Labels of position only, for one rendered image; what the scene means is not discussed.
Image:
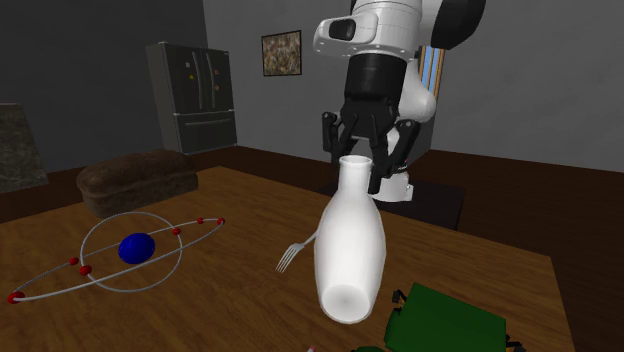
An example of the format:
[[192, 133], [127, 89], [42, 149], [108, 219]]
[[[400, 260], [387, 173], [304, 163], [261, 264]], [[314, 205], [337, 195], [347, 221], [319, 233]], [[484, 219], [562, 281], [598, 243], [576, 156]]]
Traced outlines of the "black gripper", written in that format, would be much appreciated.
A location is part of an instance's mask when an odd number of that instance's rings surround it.
[[[371, 148], [373, 166], [368, 186], [371, 195], [379, 192], [383, 178], [389, 179], [406, 170], [408, 154], [421, 129], [421, 124], [411, 119], [395, 123], [406, 68], [407, 62], [395, 56], [354, 55], [348, 63], [340, 113], [322, 114], [323, 150], [331, 154], [333, 166], [339, 165], [342, 156], [351, 154], [357, 143], [352, 136], [377, 142]], [[392, 151], [385, 136], [390, 130], [398, 133]]]

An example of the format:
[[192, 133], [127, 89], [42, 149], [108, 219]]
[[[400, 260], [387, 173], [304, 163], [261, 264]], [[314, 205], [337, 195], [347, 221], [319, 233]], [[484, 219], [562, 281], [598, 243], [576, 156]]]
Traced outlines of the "dark robot stand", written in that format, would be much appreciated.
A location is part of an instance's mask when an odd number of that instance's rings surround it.
[[457, 230], [465, 190], [460, 187], [416, 180], [411, 201], [375, 203], [380, 211], [411, 218], [435, 226]]

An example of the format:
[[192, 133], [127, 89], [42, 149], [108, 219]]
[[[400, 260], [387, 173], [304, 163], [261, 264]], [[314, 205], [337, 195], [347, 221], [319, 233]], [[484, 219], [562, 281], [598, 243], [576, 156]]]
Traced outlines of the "white bottle vase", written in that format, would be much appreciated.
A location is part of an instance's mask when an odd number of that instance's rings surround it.
[[339, 159], [338, 188], [321, 216], [314, 243], [320, 306], [332, 320], [355, 324], [372, 312], [386, 259], [383, 223], [368, 194], [372, 160]]

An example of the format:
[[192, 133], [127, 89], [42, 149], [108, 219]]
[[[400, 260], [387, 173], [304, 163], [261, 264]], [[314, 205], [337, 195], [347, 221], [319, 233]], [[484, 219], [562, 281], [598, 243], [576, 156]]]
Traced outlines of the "silver fork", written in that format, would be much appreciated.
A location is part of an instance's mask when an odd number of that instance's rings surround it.
[[275, 270], [279, 273], [283, 273], [289, 264], [292, 262], [294, 257], [303, 250], [310, 242], [312, 242], [317, 237], [317, 232], [313, 233], [305, 242], [303, 243], [293, 243], [291, 244], [283, 256], [279, 260]]

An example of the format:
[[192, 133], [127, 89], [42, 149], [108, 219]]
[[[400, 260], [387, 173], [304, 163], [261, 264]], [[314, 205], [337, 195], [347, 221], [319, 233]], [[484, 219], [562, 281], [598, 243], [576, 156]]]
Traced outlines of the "black double-door fridge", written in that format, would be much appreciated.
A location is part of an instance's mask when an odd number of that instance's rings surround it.
[[238, 144], [227, 51], [159, 42], [146, 56], [165, 149], [192, 155]]

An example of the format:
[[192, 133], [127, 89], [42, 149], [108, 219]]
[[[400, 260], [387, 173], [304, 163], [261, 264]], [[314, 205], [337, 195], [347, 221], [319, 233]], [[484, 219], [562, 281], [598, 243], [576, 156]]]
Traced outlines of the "green box with black parts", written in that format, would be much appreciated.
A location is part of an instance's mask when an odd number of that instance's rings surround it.
[[527, 352], [504, 318], [421, 284], [395, 290], [392, 302], [384, 334], [391, 352]]

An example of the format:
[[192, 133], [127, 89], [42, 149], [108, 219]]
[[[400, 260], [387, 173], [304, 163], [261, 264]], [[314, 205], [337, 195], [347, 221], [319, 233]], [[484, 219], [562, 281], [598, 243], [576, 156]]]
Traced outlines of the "brown bread loaf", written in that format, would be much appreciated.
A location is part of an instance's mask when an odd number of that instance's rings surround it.
[[76, 179], [86, 207], [107, 218], [198, 189], [193, 160], [180, 152], [155, 150], [102, 161]]

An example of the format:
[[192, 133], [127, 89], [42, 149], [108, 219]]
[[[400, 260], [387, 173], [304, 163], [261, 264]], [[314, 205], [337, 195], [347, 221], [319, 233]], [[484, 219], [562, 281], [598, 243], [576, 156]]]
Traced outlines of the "atom model with blue ball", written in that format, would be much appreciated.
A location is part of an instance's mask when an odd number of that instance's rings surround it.
[[[90, 252], [85, 254], [84, 253], [84, 249], [86, 247], [87, 241], [89, 240], [89, 238], [91, 237], [91, 235], [95, 232], [96, 229], [98, 229], [101, 225], [105, 224], [108, 221], [111, 221], [115, 218], [121, 217], [121, 216], [128, 216], [128, 215], [145, 215], [145, 216], [149, 216], [149, 217], [153, 217], [157, 220], [160, 220], [162, 222], [165, 223], [165, 227], [158, 229], [158, 230], [154, 230], [152, 232], [149, 233], [144, 233], [144, 232], [136, 232], [136, 233], [132, 233], [127, 235], [121, 242], [119, 243], [115, 243], [112, 245], [109, 245], [107, 247], [98, 249], [96, 251]], [[204, 224], [206, 222], [215, 222], [216, 223], [216, 228], [213, 230], [210, 230], [207, 234], [202, 235], [201, 237], [199, 237], [198, 239], [189, 242], [187, 244], [185, 244], [181, 238], [181, 228], [184, 226], [188, 226], [188, 225], [193, 225], [193, 224], [197, 224], [197, 225], [201, 225]], [[189, 222], [185, 222], [185, 223], [181, 223], [181, 224], [177, 224], [174, 225], [171, 222], [169, 222], [168, 220], [164, 219], [161, 216], [158, 216], [156, 214], [152, 214], [152, 213], [148, 213], [148, 212], [141, 212], [141, 211], [130, 211], [130, 212], [124, 212], [124, 213], [120, 213], [120, 214], [116, 214], [116, 215], [112, 215], [108, 218], [105, 218], [104, 220], [100, 221], [98, 224], [96, 224], [95, 226], [93, 226], [89, 232], [85, 235], [81, 247], [80, 247], [80, 251], [79, 251], [79, 255], [77, 257], [71, 257], [70, 259], [68, 259], [65, 263], [61, 264], [60, 266], [48, 270], [46, 272], [43, 272], [42, 274], [36, 276], [35, 278], [25, 282], [24, 284], [18, 286], [15, 290], [13, 290], [7, 297], [7, 302], [9, 304], [18, 304], [21, 302], [28, 302], [28, 301], [35, 301], [35, 300], [39, 300], [39, 299], [43, 299], [43, 298], [48, 298], [48, 297], [54, 297], [63, 293], [68, 293], [68, 292], [72, 292], [72, 291], [76, 291], [78, 289], [81, 288], [85, 288], [85, 287], [89, 287], [92, 285], [96, 285], [99, 286], [105, 290], [111, 291], [111, 292], [117, 292], [117, 293], [138, 293], [138, 292], [143, 292], [143, 291], [147, 291], [151, 288], [154, 288], [162, 283], [164, 283], [179, 267], [181, 260], [183, 258], [183, 251], [202, 241], [203, 239], [209, 237], [210, 235], [212, 235], [216, 230], [219, 230], [223, 225], [225, 224], [225, 219], [224, 218], [202, 218], [199, 217], [196, 220], [193, 221], [189, 221]], [[158, 257], [154, 256], [155, 250], [156, 250], [156, 241], [153, 239], [152, 235], [156, 234], [156, 233], [160, 233], [160, 232], [170, 232], [171, 234], [173, 234], [178, 242], [179, 242], [179, 247], [175, 250], [172, 250], [170, 252], [167, 252], [165, 254], [162, 254]], [[105, 277], [101, 277], [101, 278], [95, 278], [92, 276], [92, 271], [93, 268], [89, 265], [87, 265], [85, 263], [85, 259], [98, 254], [100, 252], [103, 252], [105, 250], [108, 249], [113, 249], [116, 248], [117, 249], [117, 253], [119, 258], [122, 260], [123, 263], [128, 264], [129, 268], [124, 269], [120, 272], [105, 276]], [[149, 286], [146, 287], [142, 287], [142, 288], [137, 288], [137, 289], [119, 289], [119, 288], [114, 288], [114, 287], [110, 287], [107, 286], [105, 284], [105, 281], [109, 280], [109, 279], [113, 279], [113, 278], [117, 278], [121, 275], [130, 273], [132, 271], [135, 271], [139, 268], [145, 267], [149, 264], [153, 264], [156, 263], [160, 260], [163, 260], [167, 257], [170, 257], [174, 254], [178, 255], [178, 259], [174, 265], [174, 267], [172, 268], [172, 270], [166, 274], [161, 280], [157, 281], [156, 283], [153, 283]], [[61, 268], [65, 268], [65, 267], [69, 267], [69, 266], [77, 266], [79, 265], [80, 268], [78, 270], [79, 274], [82, 276], [85, 276], [86, 278], [89, 279], [88, 282], [83, 283], [83, 284], [79, 284], [67, 289], [62, 289], [62, 290], [58, 290], [55, 292], [50, 292], [50, 293], [46, 293], [46, 294], [42, 294], [42, 295], [36, 295], [36, 296], [30, 296], [27, 297], [25, 295], [25, 293], [23, 292], [23, 290], [35, 283], [36, 281], [58, 271]]]

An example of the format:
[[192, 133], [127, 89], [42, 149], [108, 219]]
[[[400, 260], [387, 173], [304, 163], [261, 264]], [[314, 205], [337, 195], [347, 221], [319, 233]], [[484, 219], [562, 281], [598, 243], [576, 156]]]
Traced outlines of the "grey stone counter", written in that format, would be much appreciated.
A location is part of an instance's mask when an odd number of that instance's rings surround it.
[[23, 107], [0, 103], [0, 194], [48, 183]]

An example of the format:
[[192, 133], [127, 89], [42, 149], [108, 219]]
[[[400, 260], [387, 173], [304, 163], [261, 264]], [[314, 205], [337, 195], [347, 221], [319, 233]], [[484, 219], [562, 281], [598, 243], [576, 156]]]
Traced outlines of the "window with wooden frame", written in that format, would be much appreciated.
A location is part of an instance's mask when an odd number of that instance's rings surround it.
[[419, 57], [419, 74], [423, 85], [438, 98], [445, 50], [421, 47]]

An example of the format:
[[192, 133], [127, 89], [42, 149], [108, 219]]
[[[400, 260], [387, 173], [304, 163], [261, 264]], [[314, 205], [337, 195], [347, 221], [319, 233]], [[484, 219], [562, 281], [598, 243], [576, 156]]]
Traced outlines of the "framed brown wall picture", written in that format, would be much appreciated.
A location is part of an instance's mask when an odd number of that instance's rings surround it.
[[300, 30], [262, 36], [261, 47], [265, 77], [302, 74]]

